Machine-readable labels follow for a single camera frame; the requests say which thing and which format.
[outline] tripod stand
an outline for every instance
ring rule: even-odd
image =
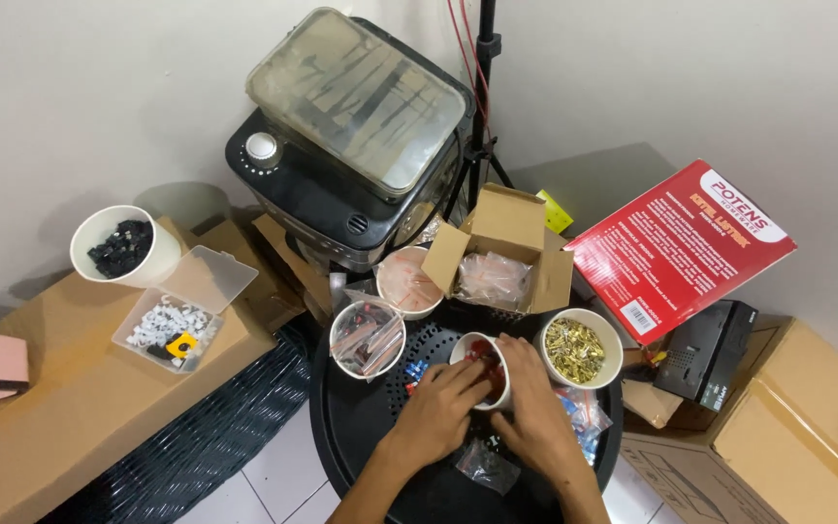
[[[503,165],[497,160],[494,154],[496,137],[486,144],[483,141],[484,135],[484,114],[490,105],[490,97],[487,95],[485,85],[490,85],[490,65],[493,58],[499,56],[503,48],[502,36],[494,33],[494,18],[496,14],[496,0],[483,0],[481,2],[481,26],[477,37],[477,57],[481,69],[477,72],[477,80],[474,82],[474,89],[477,90],[478,104],[474,113],[474,125],[471,129],[471,144],[465,148],[465,157],[461,160],[461,168],[457,173],[457,181],[451,196],[448,198],[448,205],[445,206],[444,217],[447,220],[451,216],[451,210],[458,200],[458,194],[465,184],[465,178],[470,173],[468,180],[467,211],[470,213],[477,206],[478,190],[481,188],[481,163],[486,160],[494,168],[497,176],[506,187],[513,188],[513,183],[506,175]]]

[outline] white knob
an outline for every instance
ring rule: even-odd
[[[279,149],[276,138],[265,132],[256,132],[248,137],[248,142],[245,143],[245,150],[248,151],[248,158],[250,162],[259,168],[272,168],[278,157],[276,155]]]

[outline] potens logo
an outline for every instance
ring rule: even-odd
[[[788,235],[714,170],[709,170],[700,177],[700,187],[716,201],[717,206],[728,211],[729,215],[757,240],[776,243]]]

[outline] hand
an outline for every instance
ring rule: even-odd
[[[493,387],[487,380],[474,383],[484,367],[480,361],[430,366],[378,446],[396,456],[410,475],[458,449],[470,424],[468,413]]]
[[[532,344],[501,333],[496,347],[506,359],[515,415],[514,423],[499,412],[491,415],[496,433],[530,468],[553,483],[566,481],[572,472],[589,470],[571,418],[555,396]]]

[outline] red product box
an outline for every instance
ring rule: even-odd
[[[629,334],[648,344],[797,244],[707,162],[694,161],[564,248]]]

